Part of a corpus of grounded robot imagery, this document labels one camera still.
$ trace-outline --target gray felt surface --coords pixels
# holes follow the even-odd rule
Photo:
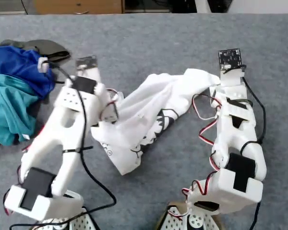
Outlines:
[[[248,66],[246,78],[267,110],[263,144],[267,176],[256,229],[288,229],[288,15],[4,16],[0,17],[0,42],[4,39],[50,39],[71,50],[73,59],[95,54],[103,82],[126,95],[150,73],[181,74],[199,68],[218,74],[217,51],[241,48]],[[74,73],[73,60],[63,67]],[[59,90],[56,86],[49,101],[41,104],[37,127],[47,120]],[[198,103],[202,111],[212,113],[207,101]],[[262,111],[257,105],[254,111],[260,132]],[[87,164],[118,199],[115,207],[94,214],[101,229],[151,230],[169,201],[183,199],[182,187],[207,176],[210,147],[197,137],[205,124],[188,112],[143,156],[141,166],[126,176],[120,176],[94,142],[95,148],[85,154]],[[215,137],[215,130],[208,136]],[[2,209],[2,195],[16,183],[20,149],[27,144],[0,146],[0,230],[12,223],[33,222],[19,214],[7,217]],[[43,163],[44,169],[56,172],[60,149]],[[69,189],[82,194],[89,208],[110,201],[81,166]],[[252,206],[223,215],[227,229],[248,229],[254,210]]]

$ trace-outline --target black cable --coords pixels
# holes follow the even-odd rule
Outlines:
[[[257,101],[257,103],[260,105],[260,107],[263,110],[263,118],[264,118],[264,126],[263,126],[263,132],[261,133],[261,135],[258,138],[258,143],[261,144],[264,140],[265,137],[265,133],[266,133],[266,114],[265,114],[265,107],[264,105],[261,103],[261,101],[258,99],[258,97],[256,96],[256,94],[253,92],[253,90],[250,88],[249,84],[247,83],[246,79],[244,77],[242,77],[242,80],[245,83],[246,88],[248,88],[248,90],[250,91],[251,95],[255,98],[255,100]]]
[[[250,141],[247,141],[241,148],[240,150],[240,154],[242,155],[243,153],[243,150],[245,149],[245,147],[248,145],[248,144],[251,144],[251,143],[257,143],[257,144],[262,144],[263,140],[264,140],[264,137],[265,137],[265,133],[266,133],[266,113],[265,113],[265,107],[264,105],[261,103],[261,101],[258,99],[258,97],[256,96],[256,94],[253,92],[253,90],[250,88],[249,84],[247,83],[246,79],[244,77],[242,77],[242,80],[244,81],[245,83],[245,86],[246,88],[249,90],[249,92],[251,93],[251,95],[255,98],[256,102],[260,105],[260,107],[262,108],[263,110],[263,117],[264,117],[264,126],[263,126],[263,131],[261,133],[261,135],[259,136],[259,138],[257,140],[250,140]],[[258,219],[258,212],[259,212],[259,208],[260,208],[260,205],[261,205],[261,202],[257,203],[257,206],[256,206],[256,210],[255,210],[255,213],[254,213],[254,219],[253,219],[253,223],[250,227],[250,230],[253,230],[255,225],[256,225],[256,222],[257,222],[257,219]]]
[[[60,81],[60,80],[55,80],[54,83],[56,83],[56,84],[65,84],[64,81]]]
[[[257,143],[257,144],[262,144],[264,137],[265,137],[265,133],[266,133],[266,113],[265,113],[265,107],[264,105],[261,103],[261,101],[258,99],[258,97],[256,96],[256,94],[253,92],[253,90],[250,88],[249,84],[247,83],[246,79],[244,77],[242,77],[242,80],[245,83],[246,88],[249,90],[249,92],[251,93],[251,95],[255,98],[256,102],[261,106],[262,110],[263,110],[263,117],[264,117],[264,126],[263,126],[263,132],[261,133],[261,135],[259,136],[259,138],[257,140],[250,140],[244,143],[244,145],[242,146],[242,148],[240,149],[240,155],[242,155],[243,150],[245,149],[245,147],[248,144],[251,143]]]
[[[60,66],[58,66],[57,64],[55,64],[53,62],[50,62],[50,61],[44,61],[44,63],[48,63],[50,65],[50,67],[58,69],[66,78],[68,78],[69,80],[74,82],[73,79],[70,77],[70,75],[65,70],[63,70]],[[79,150],[81,163],[82,163],[82,165],[84,167],[85,172],[88,174],[88,176],[96,184],[98,184],[113,199],[113,202],[110,203],[110,204],[103,205],[103,206],[91,209],[89,211],[80,213],[80,214],[78,214],[78,215],[76,215],[76,216],[74,216],[74,217],[72,217],[72,218],[70,218],[70,219],[68,219],[68,220],[66,220],[64,222],[61,222],[61,223],[39,223],[39,224],[22,224],[21,223],[21,224],[13,224],[13,225],[10,226],[10,228],[9,228],[10,230],[12,230],[13,227],[44,227],[44,226],[59,226],[59,225],[67,224],[67,223],[69,223],[69,222],[73,221],[74,219],[77,219],[77,218],[79,218],[81,216],[84,216],[86,214],[90,214],[90,213],[93,213],[93,212],[96,212],[96,211],[99,211],[99,210],[102,210],[102,209],[105,209],[105,208],[108,208],[108,207],[112,207],[112,206],[116,205],[116,203],[117,203],[116,197],[113,195],[113,193],[92,175],[92,173],[89,171],[89,169],[88,169],[88,167],[87,167],[87,165],[85,163],[83,150],[84,150],[84,139],[85,139],[85,133],[86,133],[86,123],[87,123],[86,111],[85,111],[84,102],[82,100],[80,92],[77,89],[76,89],[76,92],[77,92],[78,97],[80,99],[81,106],[82,106],[82,109],[83,109],[83,115],[84,115],[84,128],[83,128],[83,133],[82,133],[82,138],[81,138],[81,145],[80,145],[80,150]]]
[[[255,214],[254,214],[254,220],[253,220],[253,223],[252,223],[252,225],[250,227],[250,230],[253,230],[255,225],[256,225],[260,205],[261,205],[261,202],[257,203],[256,211],[255,211]]]
[[[24,8],[25,14],[28,15],[28,11],[27,11],[27,9],[24,6],[24,0],[20,0],[20,1],[21,1],[21,4],[22,4],[23,8]]]

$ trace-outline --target blue shirt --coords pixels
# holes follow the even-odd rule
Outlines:
[[[51,69],[47,73],[37,70],[41,56],[33,50],[23,50],[13,46],[0,46],[0,74],[22,79],[43,99],[54,88]]]

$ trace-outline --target wooden drawer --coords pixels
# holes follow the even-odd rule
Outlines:
[[[35,0],[39,14],[122,13],[121,0]]]

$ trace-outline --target teal cloth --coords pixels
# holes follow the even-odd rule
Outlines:
[[[27,113],[27,107],[37,100],[23,80],[0,74],[0,144],[11,145],[16,134],[19,141],[25,140],[23,135],[33,134],[36,120]]]

